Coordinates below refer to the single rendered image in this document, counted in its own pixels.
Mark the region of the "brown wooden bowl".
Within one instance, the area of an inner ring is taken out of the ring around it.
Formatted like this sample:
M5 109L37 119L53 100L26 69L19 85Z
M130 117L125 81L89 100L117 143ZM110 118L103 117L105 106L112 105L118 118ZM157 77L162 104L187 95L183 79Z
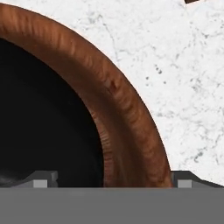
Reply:
M156 124L125 75L97 47L48 17L0 3L0 38L58 73L91 113L100 134L106 187L171 187Z

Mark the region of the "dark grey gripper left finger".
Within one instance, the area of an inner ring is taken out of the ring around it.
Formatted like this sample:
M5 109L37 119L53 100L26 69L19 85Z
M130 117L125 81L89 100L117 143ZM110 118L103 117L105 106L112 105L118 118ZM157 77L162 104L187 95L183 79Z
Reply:
M35 171L27 178L14 183L13 187L49 188L57 187L58 173L56 171Z

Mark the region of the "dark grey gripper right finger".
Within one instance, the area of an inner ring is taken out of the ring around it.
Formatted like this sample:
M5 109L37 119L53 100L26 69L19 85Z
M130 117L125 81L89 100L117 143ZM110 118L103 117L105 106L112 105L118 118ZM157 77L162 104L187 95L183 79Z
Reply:
M172 171L171 179L176 188L223 188L223 185L201 179L191 171Z

